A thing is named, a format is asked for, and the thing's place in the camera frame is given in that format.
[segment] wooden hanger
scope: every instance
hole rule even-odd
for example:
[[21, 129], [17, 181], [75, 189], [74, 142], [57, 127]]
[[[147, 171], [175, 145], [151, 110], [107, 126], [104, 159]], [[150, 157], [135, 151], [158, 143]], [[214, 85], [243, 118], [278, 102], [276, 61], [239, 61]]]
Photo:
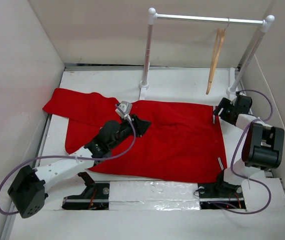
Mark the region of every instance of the wooden hanger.
[[208, 85], [207, 85], [207, 91], [206, 91], [207, 95], [209, 94], [209, 91], [211, 90], [211, 87], [212, 87], [212, 82], [214, 79], [219, 54], [221, 52], [222, 45], [223, 45], [223, 42], [225, 40], [225, 35], [226, 35], [225, 31], [226, 31], [226, 28], [225, 29], [222, 29], [222, 28], [217, 29], [216, 40], [214, 42], [211, 64], [210, 64], [210, 72], [209, 72]]

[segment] black mount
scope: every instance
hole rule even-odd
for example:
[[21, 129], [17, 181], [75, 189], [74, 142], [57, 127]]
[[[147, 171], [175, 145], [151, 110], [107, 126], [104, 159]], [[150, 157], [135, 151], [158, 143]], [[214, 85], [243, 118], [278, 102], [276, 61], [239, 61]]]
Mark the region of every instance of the black mount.
[[241, 152], [246, 167], [276, 169], [282, 162], [285, 131], [252, 122]]
[[45, 181], [39, 180], [35, 170], [27, 165], [21, 168], [13, 180], [8, 195], [23, 219], [36, 214], [45, 205]]
[[65, 210], [107, 210], [109, 182], [95, 182], [87, 172], [80, 172], [78, 176], [84, 180], [86, 188], [80, 195], [65, 197], [61, 207]]
[[219, 117], [227, 123], [236, 125], [238, 115], [249, 114], [252, 104], [253, 100], [250, 96], [240, 95], [239, 92], [237, 92], [236, 98], [233, 101], [225, 97], [222, 98], [218, 107], [213, 111], [213, 114], [215, 116], [219, 115]]
[[[252, 122], [241, 152], [245, 166], [261, 170], [278, 168], [282, 161], [284, 135], [285, 131], [282, 128]], [[227, 198], [228, 195], [235, 194], [240, 185], [225, 182], [222, 171], [215, 183], [198, 184], [198, 187], [200, 202], [203, 202], [206, 199]]]
[[[136, 136], [142, 137], [149, 126], [150, 121], [141, 120], [137, 115], [130, 116]], [[93, 158], [108, 158], [112, 156], [112, 149], [116, 148], [129, 136], [134, 135], [133, 129], [127, 120], [121, 119], [122, 123], [111, 120], [99, 130], [99, 133], [84, 148], [92, 153]]]

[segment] white table surface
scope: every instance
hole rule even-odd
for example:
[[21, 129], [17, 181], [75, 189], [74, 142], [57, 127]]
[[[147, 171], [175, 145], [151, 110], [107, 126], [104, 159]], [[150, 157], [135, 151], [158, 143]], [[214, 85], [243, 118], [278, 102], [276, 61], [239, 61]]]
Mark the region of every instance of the white table surface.
[[[208, 68], [159, 68], [150, 71], [146, 100], [217, 105], [229, 86], [229, 69], [216, 70], [209, 95], [206, 95]], [[119, 101], [135, 102], [139, 98], [141, 70], [65, 71], [61, 88], [116, 97]], [[242, 131], [226, 122], [221, 123], [227, 164]], [[42, 155], [66, 155], [65, 138], [68, 119], [53, 115]], [[40, 162], [47, 165], [49, 160]], [[95, 181], [149, 180], [143, 177], [117, 176], [92, 172]], [[272, 202], [262, 213], [238, 215], [221, 210], [107, 210], [67, 211], [44, 208], [35, 216], [16, 216], [10, 240], [194, 240], [194, 239], [285, 239], [285, 194], [279, 179], [257, 174], [272, 192]], [[242, 184], [246, 206], [257, 210], [267, 201], [267, 192], [259, 184]]]

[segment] wire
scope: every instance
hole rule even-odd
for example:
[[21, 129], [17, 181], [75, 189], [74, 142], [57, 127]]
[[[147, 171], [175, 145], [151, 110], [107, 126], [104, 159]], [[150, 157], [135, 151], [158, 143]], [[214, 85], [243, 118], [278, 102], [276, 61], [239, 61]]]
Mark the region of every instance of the wire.
[[235, 195], [236, 198], [238, 199], [239, 208], [242, 209], [241, 201], [239, 200], [238, 194], [237, 194], [237, 193], [234, 193], [234, 195]]
[[228, 25], [224, 28], [224, 32], [226, 31], [226, 29], [229, 27], [229, 24], [230, 24], [230, 22], [231, 22], [231, 20], [230, 20], [230, 18], [228, 17]]
[[[123, 113], [125, 115], [125, 113], [118, 107], [117, 104], [115, 106], [121, 113]], [[111, 156], [111, 157], [106, 157], [106, 158], [91, 158], [91, 157], [77, 156], [77, 159], [79, 159], [79, 160], [86, 160], [86, 161], [87, 160], [91, 160], [91, 161], [107, 161], [107, 160], [112, 160], [112, 159], [119, 158], [119, 157], [125, 155], [126, 153], [128, 153], [128, 151], [135, 144], [135, 141], [136, 141], [136, 131], [135, 131], [133, 123], [130, 120], [128, 120], [128, 119], [127, 119], [127, 121], [130, 124], [132, 132], [133, 132], [133, 140], [131, 142], [131, 145], [125, 151], [123, 151], [122, 153], [120, 153], [120, 154], [118, 154], [116, 156]], [[3, 186], [5, 185], [6, 181], [14, 174], [14, 172], [16, 172], [17, 170], [21, 169], [25, 165], [30, 164], [30, 163], [32, 163], [32, 162], [34, 162], [36, 160], [39, 160], [39, 159], [75, 159], [75, 157], [74, 156], [64, 156], [64, 155], [50, 155], [50, 156], [33, 157], [31, 159], [23, 161], [18, 166], [16, 166], [13, 170], [11, 170], [10, 173], [8, 173], [4, 177], [4, 179], [1, 181], [1, 183], [0, 183], [0, 192], [1, 192], [2, 188], [3, 188]], [[18, 214], [19, 212], [18, 211], [14, 211], [14, 212], [3, 211], [1, 206], [0, 206], [0, 213], [3, 214], [3, 215], [6, 215], [6, 216], [10, 216], [10, 215]]]
[[[265, 121], [268, 121], [269, 119], [271, 119], [271, 117], [272, 117], [273, 114], [274, 114], [274, 108], [273, 108], [272, 102], [270, 101], [270, 99], [269, 99], [265, 94], [263, 94], [263, 93], [260, 92], [260, 91], [251, 90], [251, 89], [238, 91], [238, 93], [240, 93], [240, 92], [255, 92], [255, 93], [258, 93], [258, 94], [261, 94], [262, 96], [264, 96], [264, 97], [267, 99], [267, 101], [268, 101], [268, 103], [269, 103], [269, 105], [270, 105], [270, 115], [269, 115], [266, 119], [264, 119], [263, 121], [265, 122]], [[218, 204], [225, 204], [225, 205], [229, 206], [230, 204], [227, 203], [227, 202], [222, 202], [222, 201], [209, 201], [209, 202], [208, 202], [209, 204], [214, 204], [217, 208], [220, 208], [220, 209], [222, 209], [222, 210], [226, 210], [226, 211], [231, 212], [231, 213], [234, 213], [234, 214], [251, 215], [251, 214], [257, 214], [257, 213], [260, 213], [260, 212], [264, 211], [266, 208], [268, 208], [269, 204], [271, 203], [271, 201], [272, 201], [272, 192], [271, 192], [271, 190], [269, 189], [269, 187], [268, 187], [265, 183], [263, 183], [263, 182], [261, 182], [261, 181], [258, 181], [258, 180], [256, 180], [256, 179], [252, 179], [252, 178], [246, 177], [246, 176], [244, 176], [244, 175], [238, 174], [238, 173], [236, 173], [235, 170], [234, 170], [234, 163], [235, 163], [235, 159], [236, 159], [236, 155], [237, 155], [237, 152], [238, 152], [238, 150], [239, 150], [239, 147], [240, 147], [240, 145], [241, 145], [241, 143], [242, 143], [242, 141], [243, 141], [243, 139], [244, 139], [244, 137], [245, 137], [245, 135], [246, 135], [246, 133], [247, 133], [247, 131], [248, 131], [250, 125], [251, 125], [251, 123], [257, 122], [257, 121], [259, 121], [259, 120], [260, 120], [259, 118], [254, 119], [254, 120], [251, 121], [251, 122], [245, 127], [245, 129], [243, 130], [243, 132], [242, 132], [242, 134], [241, 134], [241, 136], [240, 136], [240, 139], [239, 139], [239, 141], [238, 141], [238, 143], [237, 143], [237, 146], [236, 146], [236, 148], [235, 148], [235, 150], [234, 150], [234, 153], [233, 153], [233, 155], [232, 155], [232, 159], [231, 159], [231, 163], [230, 163], [230, 170], [231, 170], [231, 172], [232, 172], [234, 175], [236, 175], [236, 176], [238, 176], [238, 177], [240, 177], [240, 178], [242, 178], [242, 179], [246, 179], [246, 180], [252, 181], [252, 182], [254, 182], [254, 183], [258, 183], [258, 184], [263, 185], [263, 186], [266, 188], [267, 192], [268, 192], [268, 200], [267, 200], [267, 203], [266, 203], [265, 206], [263, 206], [261, 209], [258, 209], [258, 210], [256, 210], [256, 211], [249, 211], [249, 212], [233, 211], [233, 210], [229, 210], [229, 209], [226, 209], [226, 208], [222, 208], [222, 207], [220, 207], [220, 206], [218, 205]]]
[[92, 197], [91, 197], [91, 199], [90, 199], [90, 203], [89, 203], [89, 208], [88, 208], [88, 210], [90, 210], [91, 207], [94, 205], [94, 204], [93, 204], [93, 200], [94, 200], [94, 198], [95, 198], [96, 193], [97, 193], [97, 188], [94, 190], [93, 195], [92, 195]]
[[196, 191], [193, 192], [193, 195], [194, 195], [195, 197], [197, 197], [197, 198], [199, 198], [199, 194], [196, 195], [196, 193], [197, 193], [198, 191], [199, 191], [199, 189], [197, 189]]

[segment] red fabric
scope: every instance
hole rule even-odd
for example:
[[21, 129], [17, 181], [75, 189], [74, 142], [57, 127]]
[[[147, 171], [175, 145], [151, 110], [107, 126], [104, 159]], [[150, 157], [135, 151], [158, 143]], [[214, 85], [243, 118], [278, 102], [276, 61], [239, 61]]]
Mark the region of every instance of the red fabric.
[[[116, 98], [57, 88], [43, 110], [69, 118], [65, 148], [73, 153], [90, 142], [109, 120], [120, 122]], [[218, 157], [227, 167], [223, 135], [213, 107], [208, 105], [140, 100], [131, 114], [152, 124], [122, 157], [90, 168], [104, 174], [141, 176], [188, 183], [212, 183], [221, 172]], [[125, 151], [133, 137], [112, 154]]]

